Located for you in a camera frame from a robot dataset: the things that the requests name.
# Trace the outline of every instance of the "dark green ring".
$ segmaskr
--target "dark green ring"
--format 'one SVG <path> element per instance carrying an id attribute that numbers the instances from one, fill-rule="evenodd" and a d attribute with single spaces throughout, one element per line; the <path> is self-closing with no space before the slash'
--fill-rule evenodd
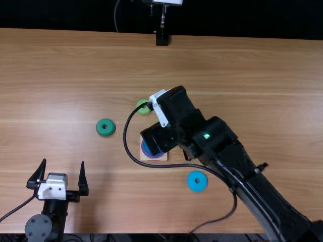
<path id="1" fill-rule="evenodd" d="M 116 130 L 115 124 L 107 118 L 101 119 L 96 124 L 96 131 L 101 136 L 110 136 L 112 135 Z"/>

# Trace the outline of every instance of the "black post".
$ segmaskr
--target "black post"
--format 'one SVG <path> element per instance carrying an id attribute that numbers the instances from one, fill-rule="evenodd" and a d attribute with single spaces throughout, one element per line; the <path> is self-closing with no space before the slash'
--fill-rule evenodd
<path id="1" fill-rule="evenodd" d="M 48 241 L 61 242 L 63 240 L 68 200 L 48 199 L 44 201 L 42 214 L 47 215 L 53 224 Z"/>

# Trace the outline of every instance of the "green led light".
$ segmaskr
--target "green led light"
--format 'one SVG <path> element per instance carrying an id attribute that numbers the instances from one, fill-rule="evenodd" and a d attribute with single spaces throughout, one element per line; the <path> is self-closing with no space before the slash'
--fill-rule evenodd
<path id="1" fill-rule="evenodd" d="M 210 134 L 208 134 L 208 133 L 205 133 L 205 134 L 203 135 L 203 137 L 207 140 L 207 139 L 209 139 L 209 138 L 211 137 L 211 135 L 210 135 Z"/>

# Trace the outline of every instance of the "wooden block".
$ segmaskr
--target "wooden block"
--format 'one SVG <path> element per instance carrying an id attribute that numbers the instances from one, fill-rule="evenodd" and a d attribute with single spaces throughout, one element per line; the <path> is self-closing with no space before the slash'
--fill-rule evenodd
<path id="1" fill-rule="evenodd" d="M 142 143 L 143 139 L 142 137 L 140 136 L 140 146 L 139 146 L 139 149 L 140 149 L 140 160 L 141 161 L 147 161 L 147 160 L 159 160 L 159 161 L 167 161 L 168 159 L 168 153 L 164 153 L 161 157 L 159 158 L 150 158 L 148 156 L 146 156 L 142 149 L 141 149 L 141 143 Z"/>

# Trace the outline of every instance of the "black background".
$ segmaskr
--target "black background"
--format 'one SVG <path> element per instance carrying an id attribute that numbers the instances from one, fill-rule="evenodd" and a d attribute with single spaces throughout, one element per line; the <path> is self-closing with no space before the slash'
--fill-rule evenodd
<path id="1" fill-rule="evenodd" d="M 0 27 L 115 32 L 115 3 L 0 0 Z M 152 33 L 160 16 L 150 17 L 149 10 L 141 0 L 121 0 L 117 9 L 119 31 Z M 182 35 L 322 39 L 323 0 L 184 0 L 181 7 L 169 7 L 167 29 Z"/>

